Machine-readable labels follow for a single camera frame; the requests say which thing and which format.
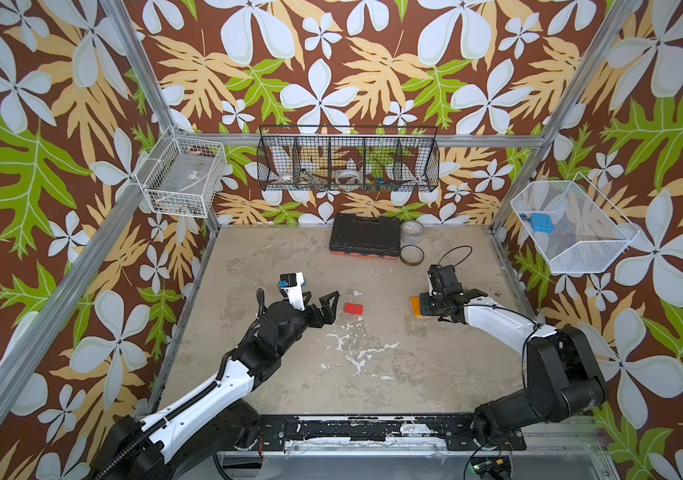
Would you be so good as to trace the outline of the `orange rectangular block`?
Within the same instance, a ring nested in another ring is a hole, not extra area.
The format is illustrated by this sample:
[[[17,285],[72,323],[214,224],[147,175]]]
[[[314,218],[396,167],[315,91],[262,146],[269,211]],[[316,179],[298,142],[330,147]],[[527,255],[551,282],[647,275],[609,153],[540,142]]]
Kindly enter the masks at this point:
[[[409,300],[409,306],[411,306],[411,312],[415,317],[421,317],[421,304],[419,304],[419,297],[412,297]]]

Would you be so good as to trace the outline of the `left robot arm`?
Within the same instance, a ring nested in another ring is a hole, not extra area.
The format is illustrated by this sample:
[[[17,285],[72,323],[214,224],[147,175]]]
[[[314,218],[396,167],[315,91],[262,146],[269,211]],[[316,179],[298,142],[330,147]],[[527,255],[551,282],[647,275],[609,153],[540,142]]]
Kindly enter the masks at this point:
[[[243,399],[282,365],[288,350],[310,328],[335,322],[340,294],[297,308],[284,298],[265,304],[263,289],[255,321],[227,352],[216,374],[183,398],[143,418],[127,416],[110,430],[92,463],[89,479],[176,479],[205,457],[229,449],[242,431],[260,422]]]

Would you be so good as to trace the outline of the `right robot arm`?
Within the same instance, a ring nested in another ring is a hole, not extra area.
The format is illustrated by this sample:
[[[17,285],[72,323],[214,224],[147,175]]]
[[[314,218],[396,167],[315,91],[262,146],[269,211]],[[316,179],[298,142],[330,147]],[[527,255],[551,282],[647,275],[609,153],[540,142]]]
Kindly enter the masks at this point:
[[[559,423],[602,406],[609,397],[585,332],[537,322],[477,289],[459,283],[455,266],[433,264],[419,314],[481,330],[521,355],[521,389],[473,412],[471,436],[481,447],[497,446],[523,428]]]

